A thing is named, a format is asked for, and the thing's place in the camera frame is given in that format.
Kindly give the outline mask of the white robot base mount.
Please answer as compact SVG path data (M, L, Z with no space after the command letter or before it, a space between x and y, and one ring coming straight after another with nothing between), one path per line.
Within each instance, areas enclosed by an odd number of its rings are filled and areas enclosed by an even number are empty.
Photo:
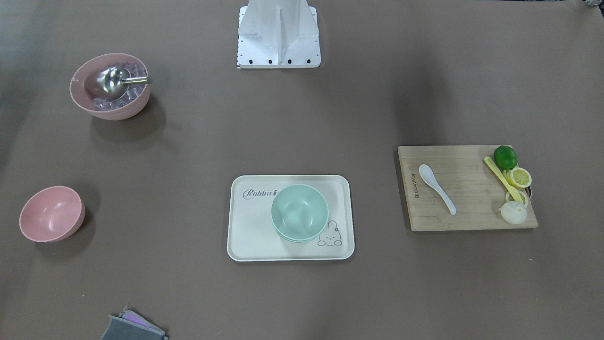
M251 0L239 9L240 69L318 68L317 10L306 0Z

